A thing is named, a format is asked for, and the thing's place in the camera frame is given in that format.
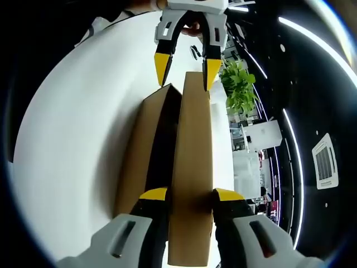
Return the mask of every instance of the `black ceiling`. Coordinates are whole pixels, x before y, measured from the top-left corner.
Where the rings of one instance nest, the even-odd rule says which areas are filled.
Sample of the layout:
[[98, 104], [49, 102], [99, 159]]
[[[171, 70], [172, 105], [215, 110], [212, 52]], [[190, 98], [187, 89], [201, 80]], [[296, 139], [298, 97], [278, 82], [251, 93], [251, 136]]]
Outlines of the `black ceiling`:
[[[280, 225], [288, 230], [292, 220], [291, 236], [295, 240], [301, 185], [295, 145], [282, 113], [285, 108], [300, 148], [304, 177], [305, 206], [297, 249], [308, 256], [325, 258], [342, 243], [356, 223], [357, 88], [328, 53], [303, 34], [279, 23], [278, 17], [282, 16], [309, 29], [342, 56], [337, 39], [301, 1], [288, 1], [288, 4], [285, 1], [256, 1], [248, 7], [248, 13], [230, 12], [228, 22], [232, 35], [237, 37], [235, 40], [245, 43], [266, 73], [267, 79], [236, 42], [240, 57], [247, 61], [249, 71], [257, 79], [255, 87], [268, 119], [278, 119], [282, 130], [283, 141], [277, 149], [283, 196]], [[245, 39], [239, 37], [234, 23], [242, 27]], [[334, 144], [339, 186], [317, 190], [311, 150], [326, 133], [330, 134]], [[292, 219], [292, 176], [285, 138], [290, 148], [294, 177]]]

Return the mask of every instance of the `brown cardboard box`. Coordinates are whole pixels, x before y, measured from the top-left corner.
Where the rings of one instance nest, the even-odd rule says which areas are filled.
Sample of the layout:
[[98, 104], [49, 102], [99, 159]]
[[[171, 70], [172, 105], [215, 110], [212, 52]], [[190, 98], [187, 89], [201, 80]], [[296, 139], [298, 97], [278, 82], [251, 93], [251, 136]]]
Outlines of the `brown cardboard box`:
[[209, 92], [202, 73], [186, 73], [172, 178], [168, 264], [207, 266], [212, 228]]
[[181, 98], [167, 85], [143, 101], [120, 171], [114, 216], [130, 213], [145, 191], [171, 185]]

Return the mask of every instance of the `green leaves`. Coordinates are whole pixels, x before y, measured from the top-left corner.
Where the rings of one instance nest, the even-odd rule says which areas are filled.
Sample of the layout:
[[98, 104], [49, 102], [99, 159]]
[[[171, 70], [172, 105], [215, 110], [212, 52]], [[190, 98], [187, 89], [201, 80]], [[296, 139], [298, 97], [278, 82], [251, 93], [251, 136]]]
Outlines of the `green leaves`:
[[254, 109], [254, 100], [258, 100], [253, 92], [255, 76], [243, 69], [242, 61], [224, 61], [226, 68], [221, 72], [221, 81], [227, 93], [227, 107], [232, 112], [243, 110], [247, 114]]

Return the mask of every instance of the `air conditioning vent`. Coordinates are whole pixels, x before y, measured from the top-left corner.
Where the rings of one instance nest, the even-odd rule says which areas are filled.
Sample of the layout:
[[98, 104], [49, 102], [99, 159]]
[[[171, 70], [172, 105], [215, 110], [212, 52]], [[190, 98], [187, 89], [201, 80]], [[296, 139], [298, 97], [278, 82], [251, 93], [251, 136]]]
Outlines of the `air conditioning vent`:
[[316, 186], [320, 189], [336, 187], [339, 184], [337, 163], [330, 135], [327, 133], [312, 149], [316, 172]]

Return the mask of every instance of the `white tabletop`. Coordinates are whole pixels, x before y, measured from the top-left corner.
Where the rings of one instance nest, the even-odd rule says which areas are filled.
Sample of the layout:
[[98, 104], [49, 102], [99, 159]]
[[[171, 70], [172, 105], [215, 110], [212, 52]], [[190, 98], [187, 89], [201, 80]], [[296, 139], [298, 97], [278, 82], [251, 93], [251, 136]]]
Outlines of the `white tabletop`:
[[[30, 230], [54, 260], [81, 253], [112, 218], [133, 119], [141, 101], [159, 88], [153, 56], [160, 15], [130, 18], [79, 45], [48, 75], [26, 111], [13, 189]], [[202, 49], [197, 38], [180, 35], [167, 78], [180, 91], [187, 71], [202, 71], [190, 45]]]

